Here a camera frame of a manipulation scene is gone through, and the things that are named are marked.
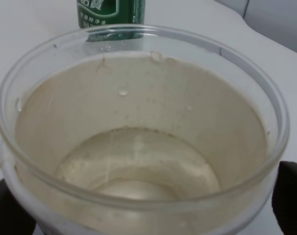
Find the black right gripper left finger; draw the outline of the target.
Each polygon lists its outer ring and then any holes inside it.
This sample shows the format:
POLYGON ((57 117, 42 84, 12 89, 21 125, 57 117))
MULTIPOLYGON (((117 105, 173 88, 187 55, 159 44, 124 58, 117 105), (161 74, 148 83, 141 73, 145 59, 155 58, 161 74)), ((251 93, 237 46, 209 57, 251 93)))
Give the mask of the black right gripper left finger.
POLYGON ((11 194, 5 180, 0 180, 0 235, 31 235, 35 226, 35 220, 11 194))

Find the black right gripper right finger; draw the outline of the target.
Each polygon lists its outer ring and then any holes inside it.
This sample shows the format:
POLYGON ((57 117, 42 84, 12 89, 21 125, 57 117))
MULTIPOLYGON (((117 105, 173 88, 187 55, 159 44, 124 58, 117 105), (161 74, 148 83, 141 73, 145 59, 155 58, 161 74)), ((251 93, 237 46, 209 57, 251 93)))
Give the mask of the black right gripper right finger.
POLYGON ((297 235, 297 163, 281 161, 272 194, 272 210, 285 235, 297 235))

